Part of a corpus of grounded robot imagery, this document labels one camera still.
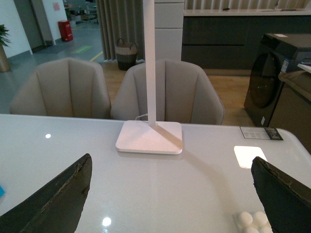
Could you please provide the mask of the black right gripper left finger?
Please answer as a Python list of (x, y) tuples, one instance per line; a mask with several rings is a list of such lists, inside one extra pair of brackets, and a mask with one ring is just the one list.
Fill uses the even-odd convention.
[(25, 201), (0, 217), (2, 233), (73, 233), (90, 190), (87, 153)]

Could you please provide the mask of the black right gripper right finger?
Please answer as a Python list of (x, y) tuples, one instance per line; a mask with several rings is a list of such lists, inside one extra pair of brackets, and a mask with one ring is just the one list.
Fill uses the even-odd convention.
[(260, 157), (252, 161), (256, 193), (274, 233), (311, 231), (311, 189)]

